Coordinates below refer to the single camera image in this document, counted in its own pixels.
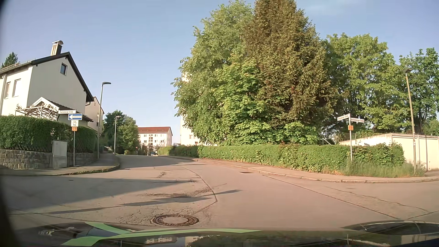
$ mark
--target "blue sky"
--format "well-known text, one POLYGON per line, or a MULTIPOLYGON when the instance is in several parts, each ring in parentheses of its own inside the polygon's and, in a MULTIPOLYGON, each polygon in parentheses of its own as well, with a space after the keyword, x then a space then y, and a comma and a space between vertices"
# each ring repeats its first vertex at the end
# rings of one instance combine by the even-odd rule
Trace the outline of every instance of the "blue sky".
MULTIPOLYGON (((62 40, 91 93, 104 88, 103 109, 121 110, 140 127, 171 126, 180 140, 180 118, 170 85, 180 60, 190 55, 193 26, 227 0, 9 0, 1 13, 0 59, 50 55, 62 40)), ((322 37, 370 33, 396 58, 420 48, 439 49, 435 0, 298 0, 322 37)))

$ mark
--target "car hood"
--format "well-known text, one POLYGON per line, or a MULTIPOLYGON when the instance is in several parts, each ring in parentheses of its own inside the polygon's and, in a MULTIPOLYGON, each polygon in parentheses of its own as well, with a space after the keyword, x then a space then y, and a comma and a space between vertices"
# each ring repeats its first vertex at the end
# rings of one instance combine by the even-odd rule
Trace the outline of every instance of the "car hood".
POLYGON ((439 238, 439 233, 386 235, 346 228, 151 228, 101 222, 44 225, 17 231, 29 247, 259 247, 259 246, 399 246, 439 238))

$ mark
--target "grass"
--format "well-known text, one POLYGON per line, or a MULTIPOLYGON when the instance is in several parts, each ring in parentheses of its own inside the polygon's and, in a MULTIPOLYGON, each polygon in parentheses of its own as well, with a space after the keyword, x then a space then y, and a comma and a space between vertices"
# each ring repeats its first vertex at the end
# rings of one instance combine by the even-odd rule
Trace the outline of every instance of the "grass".
POLYGON ((423 167, 413 168, 413 164, 404 163, 399 166, 389 167, 374 164, 373 162, 353 161, 339 171, 345 176, 362 176, 378 178, 409 178, 423 177, 425 169, 423 167))

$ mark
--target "lamp post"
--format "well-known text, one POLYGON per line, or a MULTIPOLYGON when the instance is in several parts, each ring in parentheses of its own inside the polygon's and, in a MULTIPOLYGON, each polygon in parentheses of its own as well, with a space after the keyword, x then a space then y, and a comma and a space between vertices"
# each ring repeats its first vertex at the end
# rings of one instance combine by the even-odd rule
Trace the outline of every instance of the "lamp post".
POLYGON ((101 87, 101 100, 99 101, 99 114, 97 116, 97 158, 99 159, 99 138, 101 137, 101 109, 102 109, 102 92, 104 91, 104 85, 110 85, 111 82, 103 82, 101 87))
POLYGON ((114 154, 116 154, 116 127, 117 127, 117 118, 120 116, 116 116, 115 119, 115 123, 114 123, 114 154))
POLYGON ((409 77, 407 76, 407 73, 410 73, 413 68, 405 68, 403 70, 403 73, 406 74, 406 82, 407 82, 407 90, 409 92, 409 103, 410 103, 410 113, 411 113, 411 119, 412 119, 412 134, 413 134, 413 166, 416 167, 416 141, 414 137, 414 118, 413 118, 413 107, 411 103, 411 94, 410 94, 410 85, 409 85, 409 77))

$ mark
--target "road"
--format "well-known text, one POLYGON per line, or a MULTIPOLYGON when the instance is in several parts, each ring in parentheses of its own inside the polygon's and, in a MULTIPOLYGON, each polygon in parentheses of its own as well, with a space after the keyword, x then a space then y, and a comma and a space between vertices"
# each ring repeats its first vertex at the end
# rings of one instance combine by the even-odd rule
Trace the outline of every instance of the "road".
POLYGON ((157 227, 188 214, 194 227, 343 227, 418 219, 439 222, 439 182, 356 184, 248 173, 209 161, 118 156, 121 169, 57 177, 4 177, 17 229, 73 221, 157 227))

